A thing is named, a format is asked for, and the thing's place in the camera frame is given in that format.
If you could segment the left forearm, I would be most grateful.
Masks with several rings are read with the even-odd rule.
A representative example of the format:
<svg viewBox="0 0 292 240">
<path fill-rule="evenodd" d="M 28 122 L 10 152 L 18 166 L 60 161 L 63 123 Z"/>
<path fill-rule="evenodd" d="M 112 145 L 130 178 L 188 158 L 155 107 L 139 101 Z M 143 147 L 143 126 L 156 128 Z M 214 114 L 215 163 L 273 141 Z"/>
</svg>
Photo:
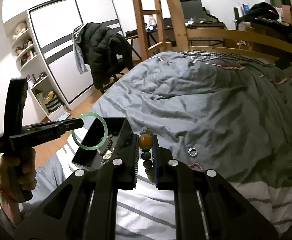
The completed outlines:
<svg viewBox="0 0 292 240">
<path fill-rule="evenodd" d="M 13 235 L 22 221 L 23 216 L 19 209 L 19 204 L 11 201 L 0 193 L 0 224 L 3 228 L 10 235 Z"/>
</svg>

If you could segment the left hand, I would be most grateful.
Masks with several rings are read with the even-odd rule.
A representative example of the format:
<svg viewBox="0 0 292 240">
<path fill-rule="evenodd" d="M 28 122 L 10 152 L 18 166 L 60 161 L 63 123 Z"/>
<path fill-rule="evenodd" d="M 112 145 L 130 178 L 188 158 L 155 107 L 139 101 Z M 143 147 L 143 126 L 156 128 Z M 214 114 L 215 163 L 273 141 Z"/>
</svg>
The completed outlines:
<svg viewBox="0 0 292 240">
<path fill-rule="evenodd" d="M 10 196 L 14 195 L 14 186 L 20 186 L 25 191 L 32 191 L 37 184 L 35 150 L 30 148 L 22 152 L 22 155 L 28 159 L 20 160 L 13 153 L 4 153 L 0 157 L 0 189 Z"/>
</svg>

